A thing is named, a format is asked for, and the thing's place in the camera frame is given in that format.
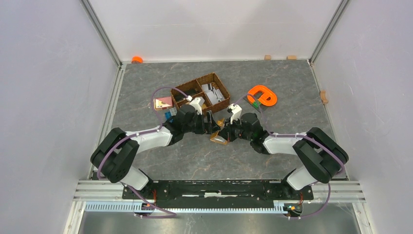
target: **gray floor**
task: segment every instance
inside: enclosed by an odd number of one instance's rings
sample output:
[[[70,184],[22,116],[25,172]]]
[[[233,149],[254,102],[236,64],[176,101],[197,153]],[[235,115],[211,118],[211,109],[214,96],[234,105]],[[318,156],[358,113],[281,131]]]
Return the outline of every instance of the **gray floor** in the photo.
[[[305,204],[312,213],[319,204]],[[178,214],[142,220],[131,213],[86,212],[80,234],[359,234],[351,204],[329,204],[320,214],[290,220],[280,214]]]
[[[220,77],[231,102],[258,84],[275,92],[276,106],[264,112],[271,131],[297,133],[320,127],[332,135],[316,82],[304,60],[129,64],[112,127],[138,131],[157,126],[159,123],[150,109],[152,92],[211,72]],[[156,97],[167,95],[169,90],[163,90]],[[243,113],[255,111],[245,101],[240,106]],[[219,119],[229,114],[221,111],[215,116]],[[244,140],[225,146],[211,142],[209,135],[186,134],[175,145],[138,154],[133,165],[152,179],[277,179],[302,164],[297,156],[260,155]]]

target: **wooden block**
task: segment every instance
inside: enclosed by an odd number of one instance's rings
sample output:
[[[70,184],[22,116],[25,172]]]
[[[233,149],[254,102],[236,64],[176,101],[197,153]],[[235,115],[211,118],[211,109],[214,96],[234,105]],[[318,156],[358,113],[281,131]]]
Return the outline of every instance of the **wooden block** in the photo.
[[[295,55],[288,55],[287,60],[297,60],[297,56]]]
[[[328,100],[327,100],[327,98],[325,97],[325,90],[321,90],[321,91],[320,91],[320,98],[321,98],[321,101],[322,101],[323,105],[325,105],[325,104],[328,103]]]

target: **brown basket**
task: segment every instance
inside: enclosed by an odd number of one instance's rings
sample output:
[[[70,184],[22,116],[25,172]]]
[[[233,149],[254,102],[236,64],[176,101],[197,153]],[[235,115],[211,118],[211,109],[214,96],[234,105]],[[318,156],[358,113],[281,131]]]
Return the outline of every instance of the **brown basket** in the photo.
[[[215,87],[216,89],[219,89],[222,93],[222,95],[224,96],[224,100],[221,102],[218,102],[215,105],[211,105],[211,102],[209,101],[208,97],[205,95],[205,93],[202,91],[202,84],[208,84],[211,83],[213,87]],[[224,84],[222,84],[221,80],[219,79],[219,77],[217,76],[217,74],[215,73],[211,73],[208,75],[205,75],[203,77],[199,77],[197,79],[193,79],[189,82],[186,82],[184,84],[181,84],[179,86],[176,87],[177,89],[182,90],[183,92],[188,91],[190,89],[195,89],[197,91],[197,94],[192,95],[193,98],[196,97],[203,97],[205,100],[205,105],[206,108],[203,110],[204,112],[206,111],[212,111],[213,113],[218,112],[220,110],[223,110],[225,108],[227,108],[229,106],[229,92],[228,90],[225,88]],[[172,89],[170,91],[170,93],[172,94],[172,101],[173,104],[175,105],[175,107],[177,109],[179,109],[179,107],[181,107],[183,104],[187,103],[187,100],[181,100],[181,101],[176,101],[175,100],[175,95],[180,94],[178,91]]]

